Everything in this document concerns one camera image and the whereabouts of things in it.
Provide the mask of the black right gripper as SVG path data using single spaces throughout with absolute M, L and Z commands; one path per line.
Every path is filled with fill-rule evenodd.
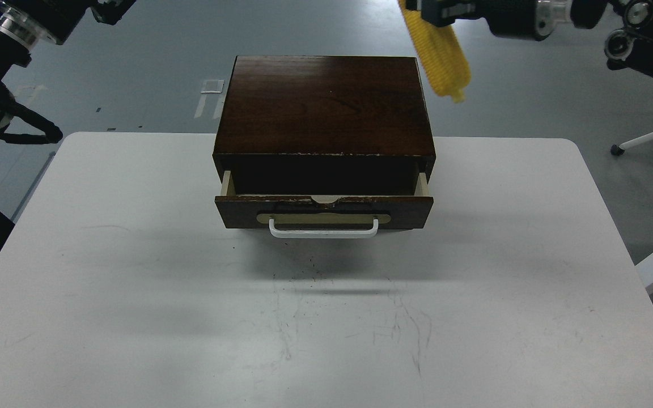
M 542 41 L 547 25 L 537 11 L 537 1 L 420 1 L 420 18 L 436 27 L 483 19 L 498 38 Z

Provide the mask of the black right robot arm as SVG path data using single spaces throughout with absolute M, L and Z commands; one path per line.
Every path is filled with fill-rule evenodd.
M 607 67 L 653 78 L 653 1 L 407 1 L 406 8 L 434 27 L 482 19 L 498 38 L 534 41 L 546 39 L 562 23 L 596 28 L 611 8 L 622 26 L 604 43 Z

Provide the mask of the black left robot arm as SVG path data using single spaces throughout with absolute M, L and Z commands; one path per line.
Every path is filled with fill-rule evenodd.
M 58 126 L 26 108 L 3 84 L 13 66 L 26 67 L 41 40 L 62 45 L 86 11 L 106 25 L 116 25 L 132 1 L 0 1 L 0 141 L 17 145 L 56 144 Z

